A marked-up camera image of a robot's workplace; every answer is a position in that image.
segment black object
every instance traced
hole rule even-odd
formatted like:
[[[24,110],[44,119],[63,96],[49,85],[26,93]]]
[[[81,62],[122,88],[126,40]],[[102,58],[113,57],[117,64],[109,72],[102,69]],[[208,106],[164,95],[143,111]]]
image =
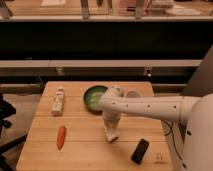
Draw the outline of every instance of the black object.
[[[131,159],[135,163],[140,164],[148,147],[149,147],[149,142],[144,139],[141,139],[140,142],[138,143]]]
[[[0,134],[2,131],[2,127],[9,128],[12,125],[11,122],[4,120],[4,118],[9,117],[15,113],[16,109],[10,103],[3,100],[3,95],[0,93]],[[7,144],[0,146],[0,168],[2,168],[3,171],[13,171],[13,169],[6,163],[5,157],[2,154],[17,146],[18,144],[24,142],[26,138],[27,135],[24,135]]]

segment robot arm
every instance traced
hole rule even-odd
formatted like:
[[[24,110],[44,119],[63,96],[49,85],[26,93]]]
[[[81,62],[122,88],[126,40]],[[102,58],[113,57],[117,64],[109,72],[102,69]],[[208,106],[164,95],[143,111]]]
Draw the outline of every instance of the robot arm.
[[[123,94],[120,87],[113,86],[102,96],[99,104],[103,111],[108,111],[106,117],[115,115],[114,113],[128,113],[186,125],[188,114],[200,99],[183,96],[126,98]]]
[[[108,141],[118,137],[117,125],[122,113],[169,120],[187,125],[183,147],[182,171],[211,171],[213,136],[213,94],[198,97],[125,98],[118,86],[109,88],[99,103],[103,109]]]

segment green bowl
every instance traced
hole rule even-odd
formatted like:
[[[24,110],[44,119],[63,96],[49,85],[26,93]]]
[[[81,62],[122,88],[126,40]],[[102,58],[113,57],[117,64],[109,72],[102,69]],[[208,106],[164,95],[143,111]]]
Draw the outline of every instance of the green bowl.
[[[107,87],[102,85],[97,85],[90,87],[85,93],[84,93],[84,103],[87,106],[87,108],[94,112],[101,112],[101,108],[98,105],[98,101],[101,98],[101,96],[106,92]]]

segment metal leg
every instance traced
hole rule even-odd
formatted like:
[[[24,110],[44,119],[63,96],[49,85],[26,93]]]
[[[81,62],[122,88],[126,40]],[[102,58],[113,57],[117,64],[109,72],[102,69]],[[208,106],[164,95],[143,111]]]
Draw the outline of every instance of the metal leg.
[[[136,0],[136,8],[135,8],[135,18],[140,19],[143,10],[143,2],[144,0]]]
[[[11,148],[17,146],[18,144],[24,142],[26,140],[26,138],[27,138],[27,135],[24,135],[24,136],[17,138],[17,139],[15,139],[15,140],[13,140],[13,141],[5,144],[5,145],[2,145],[0,147],[0,154],[10,150]]]
[[[7,7],[7,4],[5,3],[5,0],[0,0],[0,15],[4,19],[9,19],[13,16],[13,13],[10,11],[10,9]]]
[[[88,19],[89,18],[88,0],[81,0],[81,9],[82,9],[83,18]]]
[[[13,169],[6,163],[4,156],[0,156],[0,168],[3,171],[13,171]]]
[[[112,10],[112,0],[108,0],[108,6],[109,6],[109,14],[112,15],[112,14],[113,14],[113,10]]]

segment wooden table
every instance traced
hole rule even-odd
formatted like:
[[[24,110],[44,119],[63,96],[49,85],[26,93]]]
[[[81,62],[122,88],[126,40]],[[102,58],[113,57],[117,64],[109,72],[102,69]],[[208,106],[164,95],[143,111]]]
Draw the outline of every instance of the wooden table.
[[[108,143],[103,120],[83,104],[84,92],[93,85],[120,85],[125,91],[138,89],[143,96],[153,96],[148,82],[49,82],[35,113],[27,141],[17,164],[18,171],[171,171],[172,164],[161,123],[158,120],[123,115],[119,138]],[[63,116],[51,115],[56,89],[63,86]],[[67,136],[62,150],[57,150],[58,128],[65,125]],[[131,161],[139,140],[150,146],[140,165]]]

